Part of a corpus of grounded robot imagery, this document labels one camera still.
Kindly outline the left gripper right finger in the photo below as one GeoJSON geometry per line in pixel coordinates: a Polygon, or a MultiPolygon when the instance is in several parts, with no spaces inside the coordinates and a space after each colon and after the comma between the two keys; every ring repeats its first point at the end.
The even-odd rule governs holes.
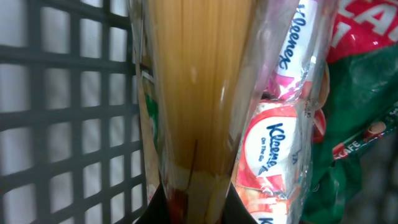
{"type": "Polygon", "coordinates": [[[233,184],[229,186],[222,224],[257,224],[244,207],[233,184]]]}

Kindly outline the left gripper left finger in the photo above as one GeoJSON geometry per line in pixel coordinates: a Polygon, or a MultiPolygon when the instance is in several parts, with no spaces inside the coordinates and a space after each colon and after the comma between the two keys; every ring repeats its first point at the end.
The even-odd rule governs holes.
{"type": "Polygon", "coordinates": [[[160,184],[142,216],[135,224],[170,224],[167,200],[160,184]]]}

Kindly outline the green Nescafe coffee bag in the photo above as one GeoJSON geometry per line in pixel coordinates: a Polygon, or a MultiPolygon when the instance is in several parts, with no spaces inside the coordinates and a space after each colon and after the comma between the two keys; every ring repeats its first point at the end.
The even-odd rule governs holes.
{"type": "Polygon", "coordinates": [[[362,187],[361,157],[397,129],[397,2],[340,1],[327,64],[304,223],[342,220],[362,187]]]}

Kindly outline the San Remo spaghetti packet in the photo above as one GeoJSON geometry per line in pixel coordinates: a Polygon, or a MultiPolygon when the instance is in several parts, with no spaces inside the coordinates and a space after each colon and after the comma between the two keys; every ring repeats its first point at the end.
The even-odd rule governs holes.
{"type": "Polygon", "coordinates": [[[159,110],[157,154],[171,223],[220,223],[244,132],[297,1],[129,1],[159,110]]]}

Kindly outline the Kleenex tissue multipack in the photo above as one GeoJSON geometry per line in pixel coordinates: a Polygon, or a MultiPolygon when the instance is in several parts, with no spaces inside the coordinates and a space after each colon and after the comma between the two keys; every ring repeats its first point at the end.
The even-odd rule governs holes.
{"type": "Polygon", "coordinates": [[[233,185],[251,223],[298,223],[312,176],[312,145],[326,130],[326,56],[338,3],[300,0],[262,99],[248,122],[233,185]]]}

